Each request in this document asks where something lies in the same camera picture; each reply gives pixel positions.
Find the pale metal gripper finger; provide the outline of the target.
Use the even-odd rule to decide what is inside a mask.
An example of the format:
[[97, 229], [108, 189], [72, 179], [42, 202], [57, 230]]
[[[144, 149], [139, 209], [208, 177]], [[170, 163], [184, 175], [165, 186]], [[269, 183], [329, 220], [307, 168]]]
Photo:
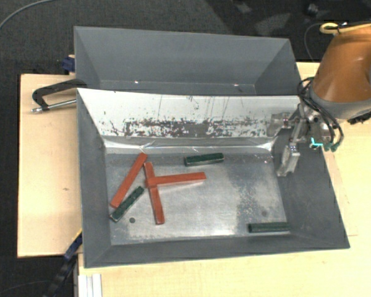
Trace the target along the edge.
[[270, 137], [275, 137], [282, 129], [292, 128], [290, 113], [276, 113], [270, 119]]
[[296, 169], [300, 155], [301, 153], [297, 141], [290, 138], [289, 142], [284, 146], [281, 154], [279, 167], [276, 170], [277, 176], [285, 177], [289, 173], [293, 173]]

